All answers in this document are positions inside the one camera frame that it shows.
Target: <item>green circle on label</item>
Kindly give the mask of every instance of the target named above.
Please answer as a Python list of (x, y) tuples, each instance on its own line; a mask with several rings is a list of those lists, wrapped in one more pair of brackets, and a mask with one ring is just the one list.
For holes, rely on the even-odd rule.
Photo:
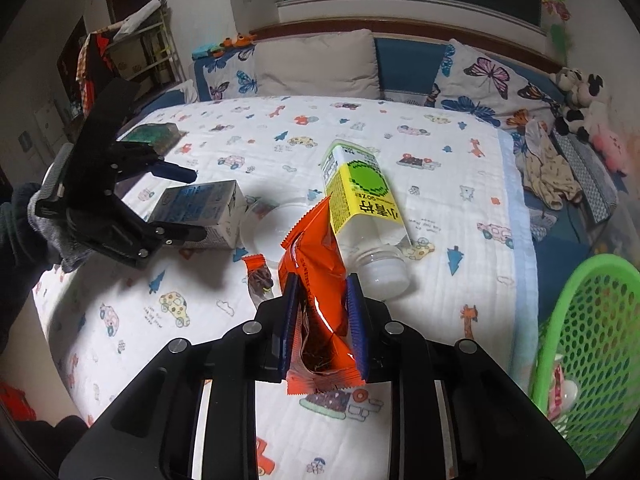
[(373, 196), (385, 196), (389, 192), (382, 174), (372, 165), (354, 160), (347, 164), (351, 182), (358, 186), (365, 193)]

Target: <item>green plastic basket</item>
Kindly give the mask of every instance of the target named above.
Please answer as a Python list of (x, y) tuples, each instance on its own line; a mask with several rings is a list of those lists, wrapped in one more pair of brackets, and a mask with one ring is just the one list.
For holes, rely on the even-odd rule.
[(640, 406), (640, 273), (599, 254), (569, 278), (542, 329), (532, 400), (543, 413), (556, 354), (578, 385), (574, 406), (553, 424), (589, 472), (611, 452)]

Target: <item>clothes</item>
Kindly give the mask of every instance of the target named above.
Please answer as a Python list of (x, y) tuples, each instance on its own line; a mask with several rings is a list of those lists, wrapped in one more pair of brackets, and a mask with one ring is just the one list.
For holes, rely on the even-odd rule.
[(89, 115), (98, 94), (111, 79), (118, 77), (118, 70), (106, 53), (106, 48), (121, 24), (122, 22), (114, 23), (92, 32), (84, 40), (84, 45), (80, 49), (76, 81), (80, 87), (82, 111), (85, 117)]
[(574, 179), (571, 167), (558, 155), (548, 135), (536, 121), (526, 128), (527, 146), (523, 184), (555, 210), (562, 209), (562, 196), (580, 202), (582, 188)]
[(134, 12), (127, 16), (122, 22), (120, 30), (116, 32), (113, 41), (122, 40), (129, 34), (132, 34), (136, 29), (142, 25), (142, 23), (151, 16), (156, 10), (160, 8), (160, 0), (151, 0), (148, 4), (142, 7), (138, 12)]
[(2, 289), (8, 291), (0, 305), (0, 353), (31, 289), (52, 267), (47, 242), (27, 217), (29, 200), (39, 189), (39, 184), (24, 184), (14, 190), (11, 202), (0, 205), (0, 275)]

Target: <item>orange snack bag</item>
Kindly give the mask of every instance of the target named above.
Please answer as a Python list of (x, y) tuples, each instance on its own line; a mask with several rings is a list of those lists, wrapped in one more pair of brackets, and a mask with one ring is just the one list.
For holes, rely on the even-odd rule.
[(321, 200), (282, 242), (278, 278), (284, 290), (295, 272), (306, 291), (301, 301), (287, 373), (287, 393), (309, 394), (364, 384), (345, 343), (346, 270), (331, 228), (329, 197)]

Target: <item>yellow bottle label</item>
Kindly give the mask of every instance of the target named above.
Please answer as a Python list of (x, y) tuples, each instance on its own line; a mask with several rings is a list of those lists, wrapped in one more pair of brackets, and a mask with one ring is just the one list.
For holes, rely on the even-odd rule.
[(324, 189), (330, 195), (331, 222), (337, 234), (357, 214), (404, 226), (396, 200), (376, 157), (350, 143), (334, 144), (322, 164)]

